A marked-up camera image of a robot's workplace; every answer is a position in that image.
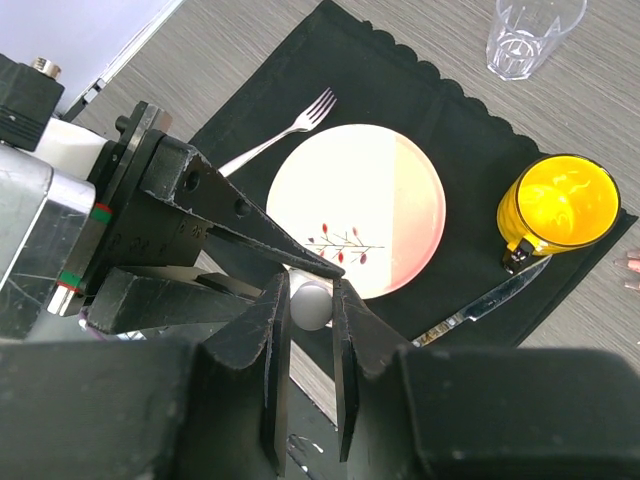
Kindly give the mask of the white nail polish cap brush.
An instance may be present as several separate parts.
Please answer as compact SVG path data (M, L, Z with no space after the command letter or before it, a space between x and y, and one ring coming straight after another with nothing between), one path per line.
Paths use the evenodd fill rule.
M332 319L332 284L307 272L290 269L290 311L302 330L317 331Z

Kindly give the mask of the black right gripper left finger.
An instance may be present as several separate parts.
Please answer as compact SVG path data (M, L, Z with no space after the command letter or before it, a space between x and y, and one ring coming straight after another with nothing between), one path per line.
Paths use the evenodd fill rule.
M275 479L286 468L290 280L208 339L5 344L5 479Z

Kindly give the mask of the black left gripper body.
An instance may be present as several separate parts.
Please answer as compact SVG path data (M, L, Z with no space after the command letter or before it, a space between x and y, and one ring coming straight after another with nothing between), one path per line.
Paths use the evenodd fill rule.
M86 228L96 245L82 247L89 261L80 286L64 313L71 316L88 307L115 267L195 267L205 240L213 235L203 220L174 209L140 188L141 178L160 144L187 144L168 133L170 116L140 102L130 116L116 121L120 134L103 148L89 182L96 188L96 204L110 213L103 229Z

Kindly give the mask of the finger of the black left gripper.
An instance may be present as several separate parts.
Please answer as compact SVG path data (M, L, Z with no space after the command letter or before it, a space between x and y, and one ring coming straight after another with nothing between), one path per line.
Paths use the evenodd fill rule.
M106 334L185 325L224 325L247 314L274 325L273 308L258 307L262 291L196 267L115 267L88 307L87 322Z
M191 145L158 145L140 188L203 220L214 236L250 248L266 259L328 279L344 275L341 267L294 240Z

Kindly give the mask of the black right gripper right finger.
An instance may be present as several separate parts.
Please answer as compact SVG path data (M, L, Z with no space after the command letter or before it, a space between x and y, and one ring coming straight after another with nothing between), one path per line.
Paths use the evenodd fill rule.
M333 284L352 479L635 479L639 377L599 350L413 346Z

